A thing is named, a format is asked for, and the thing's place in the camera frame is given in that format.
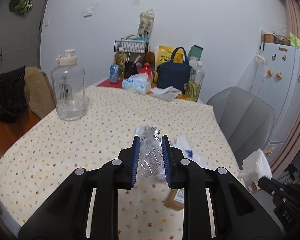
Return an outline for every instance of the wooden floor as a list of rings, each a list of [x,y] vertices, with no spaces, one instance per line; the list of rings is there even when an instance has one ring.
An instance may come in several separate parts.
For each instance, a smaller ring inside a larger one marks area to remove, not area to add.
[[[28,108],[18,116],[18,120],[15,123],[5,124],[0,122],[0,158],[11,145],[39,121],[40,118]]]

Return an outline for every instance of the chair backrest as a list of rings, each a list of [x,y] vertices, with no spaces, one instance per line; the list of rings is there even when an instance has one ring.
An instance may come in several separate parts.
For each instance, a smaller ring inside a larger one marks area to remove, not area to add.
[[[213,106],[217,122],[241,169],[249,154],[266,146],[274,125],[275,111],[238,87],[217,93],[207,105]]]

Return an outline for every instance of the pen holder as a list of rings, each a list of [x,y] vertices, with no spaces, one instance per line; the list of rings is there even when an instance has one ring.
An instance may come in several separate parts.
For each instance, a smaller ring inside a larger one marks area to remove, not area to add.
[[[125,68],[124,68],[124,78],[129,78],[132,75],[137,74],[137,67],[136,64],[133,62],[126,62]]]

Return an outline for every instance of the soda can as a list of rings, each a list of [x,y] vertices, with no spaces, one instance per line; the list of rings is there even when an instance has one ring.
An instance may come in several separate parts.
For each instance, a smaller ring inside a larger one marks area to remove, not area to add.
[[[121,67],[119,65],[111,65],[110,75],[109,75],[110,83],[118,83],[119,82],[120,68]]]

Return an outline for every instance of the label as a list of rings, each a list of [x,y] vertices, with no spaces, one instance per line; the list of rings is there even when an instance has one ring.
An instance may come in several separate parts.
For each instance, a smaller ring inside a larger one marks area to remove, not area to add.
[[[185,199],[184,199],[184,189],[180,188],[178,189],[176,196],[173,199],[174,201],[177,201],[179,203],[184,203]]]
[[[279,50],[287,52],[288,49],[279,47]]]

